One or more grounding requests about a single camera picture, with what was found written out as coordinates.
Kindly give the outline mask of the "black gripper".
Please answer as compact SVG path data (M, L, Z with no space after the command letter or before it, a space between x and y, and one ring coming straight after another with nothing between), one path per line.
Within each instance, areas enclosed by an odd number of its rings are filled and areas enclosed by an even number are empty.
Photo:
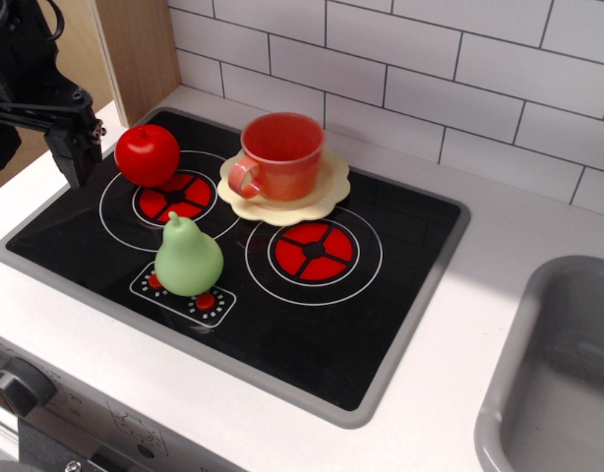
M0 123L46 132L53 159L72 189L83 188L102 161L102 122L91 95L60 73L25 77L17 88L0 88ZM70 125L69 128L51 128Z

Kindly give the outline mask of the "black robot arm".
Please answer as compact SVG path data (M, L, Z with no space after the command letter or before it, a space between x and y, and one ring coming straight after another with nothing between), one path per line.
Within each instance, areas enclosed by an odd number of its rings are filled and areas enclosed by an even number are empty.
M102 161L102 121L92 97L57 68L57 39L65 19L50 1L51 29L36 1L0 1L0 170L15 156L25 128L43 134L73 189L87 184Z

